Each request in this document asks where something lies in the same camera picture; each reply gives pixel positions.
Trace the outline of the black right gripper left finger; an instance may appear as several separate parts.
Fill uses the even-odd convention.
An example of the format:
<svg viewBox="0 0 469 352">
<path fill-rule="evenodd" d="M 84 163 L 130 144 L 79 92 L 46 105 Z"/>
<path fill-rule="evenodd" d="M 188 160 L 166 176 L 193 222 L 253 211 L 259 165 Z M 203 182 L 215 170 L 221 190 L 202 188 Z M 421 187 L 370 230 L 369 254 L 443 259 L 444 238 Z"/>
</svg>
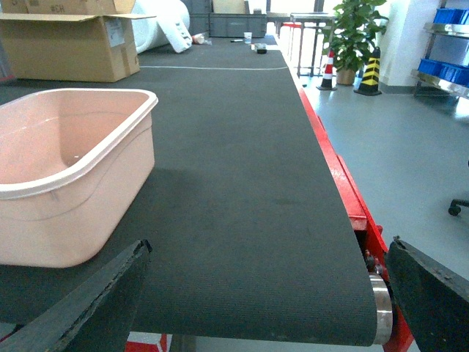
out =
<svg viewBox="0 0 469 352">
<path fill-rule="evenodd" d="M 124 351 L 149 255 L 136 241 L 62 300 L 1 342 L 2 351 Z"/>
</svg>

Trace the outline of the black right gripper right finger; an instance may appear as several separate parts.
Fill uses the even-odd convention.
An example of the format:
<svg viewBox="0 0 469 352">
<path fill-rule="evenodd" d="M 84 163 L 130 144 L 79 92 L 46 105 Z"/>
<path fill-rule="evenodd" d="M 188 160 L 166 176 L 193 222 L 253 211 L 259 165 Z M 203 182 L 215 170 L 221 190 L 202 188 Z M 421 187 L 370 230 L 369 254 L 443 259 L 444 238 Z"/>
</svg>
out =
<svg viewBox="0 0 469 352">
<path fill-rule="evenodd" d="M 420 351 L 468 350 L 468 280 L 396 236 L 391 287 Z"/>
</svg>

